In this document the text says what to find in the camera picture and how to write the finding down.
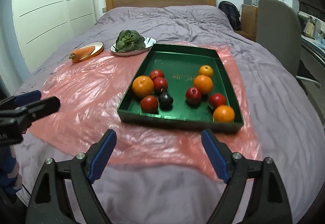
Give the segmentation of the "blue gloved left hand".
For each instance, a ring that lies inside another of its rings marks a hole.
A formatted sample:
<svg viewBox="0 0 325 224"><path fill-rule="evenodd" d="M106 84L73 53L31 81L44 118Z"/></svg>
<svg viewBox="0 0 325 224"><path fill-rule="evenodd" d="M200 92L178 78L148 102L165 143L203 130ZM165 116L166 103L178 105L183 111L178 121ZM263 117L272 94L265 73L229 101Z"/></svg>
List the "blue gloved left hand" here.
<svg viewBox="0 0 325 224"><path fill-rule="evenodd" d="M1 187L11 195L16 194L22 188L22 176L13 145L1 147L0 168Z"/></svg>

